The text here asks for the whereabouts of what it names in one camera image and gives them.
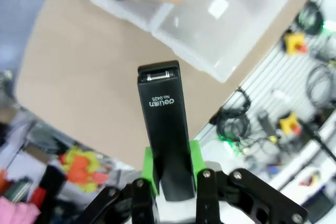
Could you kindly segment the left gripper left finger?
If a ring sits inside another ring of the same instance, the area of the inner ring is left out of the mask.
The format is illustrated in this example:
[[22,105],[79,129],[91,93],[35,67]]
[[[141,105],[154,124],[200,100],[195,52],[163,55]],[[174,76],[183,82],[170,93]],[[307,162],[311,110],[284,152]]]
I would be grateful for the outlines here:
[[145,149],[141,176],[122,189],[105,187],[81,214],[81,223],[157,223],[159,179],[150,147]]

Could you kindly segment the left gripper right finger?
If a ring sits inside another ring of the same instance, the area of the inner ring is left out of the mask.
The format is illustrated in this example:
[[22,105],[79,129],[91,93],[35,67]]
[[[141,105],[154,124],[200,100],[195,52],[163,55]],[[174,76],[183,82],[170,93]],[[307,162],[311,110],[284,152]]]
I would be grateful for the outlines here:
[[198,141],[190,141],[196,185],[196,223],[220,223],[221,201],[254,223],[305,223],[308,212],[244,168],[226,175],[206,167]]

